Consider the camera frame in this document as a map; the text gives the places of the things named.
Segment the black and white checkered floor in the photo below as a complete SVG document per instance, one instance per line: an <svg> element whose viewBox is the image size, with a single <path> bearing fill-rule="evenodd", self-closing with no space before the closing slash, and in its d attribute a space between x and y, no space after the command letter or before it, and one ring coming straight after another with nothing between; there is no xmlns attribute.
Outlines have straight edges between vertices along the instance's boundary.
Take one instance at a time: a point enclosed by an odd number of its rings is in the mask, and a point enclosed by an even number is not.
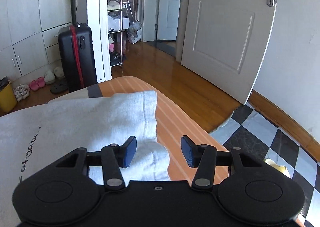
<svg viewBox="0 0 320 227"><path fill-rule="evenodd" d="M258 159L270 158L279 166L286 166L306 197L299 219L306 227L320 227L320 162L281 127L248 103L236 109L228 123L210 135L228 150L241 147Z"/></svg>

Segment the drawer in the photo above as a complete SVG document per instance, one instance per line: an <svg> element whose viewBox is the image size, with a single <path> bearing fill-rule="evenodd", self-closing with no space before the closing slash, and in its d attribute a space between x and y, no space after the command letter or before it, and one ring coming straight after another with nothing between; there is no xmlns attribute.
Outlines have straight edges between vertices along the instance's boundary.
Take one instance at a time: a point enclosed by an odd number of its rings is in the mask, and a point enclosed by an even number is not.
<svg viewBox="0 0 320 227"><path fill-rule="evenodd" d="M59 45L55 44L45 49L47 52L47 57L49 63L53 63L57 60L60 60L60 51L59 51Z"/></svg>
<svg viewBox="0 0 320 227"><path fill-rule="evenodd" d="M44 47L47 48L49 46L57 44L58 43L58 32L59 32L60 28L63 28L65 26L69 26L69 25L71 25L71 23L57 26L55 28L51 28L47 31L42 32Z"/></svg>

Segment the yellow trash can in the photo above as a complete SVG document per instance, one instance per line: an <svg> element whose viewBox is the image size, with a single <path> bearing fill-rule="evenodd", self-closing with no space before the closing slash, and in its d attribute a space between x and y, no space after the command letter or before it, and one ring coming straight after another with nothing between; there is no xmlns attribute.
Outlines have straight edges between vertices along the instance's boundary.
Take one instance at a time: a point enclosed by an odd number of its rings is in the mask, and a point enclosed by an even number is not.
<svg viewBox="0 0 320 227"><path fill-rule="evenodd" d="M0 91L0 109L9 113L16 105L17 100L11 87L11 81L9 81L9 84Z"/></svg>

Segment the white tile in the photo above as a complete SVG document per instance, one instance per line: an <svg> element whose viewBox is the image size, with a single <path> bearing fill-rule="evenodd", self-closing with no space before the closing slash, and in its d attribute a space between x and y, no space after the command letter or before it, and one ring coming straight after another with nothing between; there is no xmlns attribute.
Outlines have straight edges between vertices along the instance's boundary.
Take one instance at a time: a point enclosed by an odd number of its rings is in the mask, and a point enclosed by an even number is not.
<svg viewBox="0 0 320 227"><path fill-rule="evenodd" d="M305 218L302 216L302 214L299 214L298 215L298 219L300 220L300 222L302 223L302 224L304 224L304 222L305 222Z"/></svg>
<svg viewBox="0 0 320 227"><path fill-rule="evenodd" d="M234 119L229 119L228 123L224 127L211 132L210 136L222 145L239 127L240 124L238 122L236 122Z"/></svg>
<svg viewBox="0 0 320 227"><path fill-rule="evenodd" d="M247 117L247 119L242 123L242 126L249 130L268 147L271 146L278 129L256 111L253 111Z"/></svg>
<svg viewBox="0 0 320 227"><path fill-rule="evenodd" d="M297 140L295 140L292 136L290 136L289 133L287 133L286 131L284 131L283 128L279 127L279 129L280 129L285 135L287 135L287 137L290 138L294 143L296 143L298 146L300 146L300 143L299 143Z"/></svg>
<svg viewBox="0 0 320 227"><path fill-rule="evenodd" d="M307 218L314 227L320 227L320 193L314 189Z"/></svg>
<svg viewBox="0 0 320 227"><path fill-rule="evenodd" d="M294 173L294 168L287 161L285 161L281 156L279 156L275 151L273 151L272 149L269 149L265 158L270 158L278 166L286 166L289 171L290 177L292 178Z"/></svg>
<svg viewBox="0 0 320 227"><path fill-rule="evenodd" d="M249 101L247 101L246 105L252 109L254 109L254 107L251 106L251 104L249 103Z"/></svg>
<svg viewBox="0 0 320 227"><path fill-rule="evenodd" d="M317 162L314 161L302 148L299 148L299 154L295 169L313 187L315 186L317 175Z"/></svg>

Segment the suitcase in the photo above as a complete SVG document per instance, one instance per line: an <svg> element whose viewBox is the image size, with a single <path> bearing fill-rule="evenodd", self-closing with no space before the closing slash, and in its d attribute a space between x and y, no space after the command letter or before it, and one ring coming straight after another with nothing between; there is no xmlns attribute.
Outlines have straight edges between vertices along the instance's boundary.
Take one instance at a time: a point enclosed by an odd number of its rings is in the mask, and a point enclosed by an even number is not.
<svg viewBox="0 0 320 227"><path fill-rule="evenodd" d="M77 24L61 28L58 43L69 92L98 83L90 27Z"/></svg>

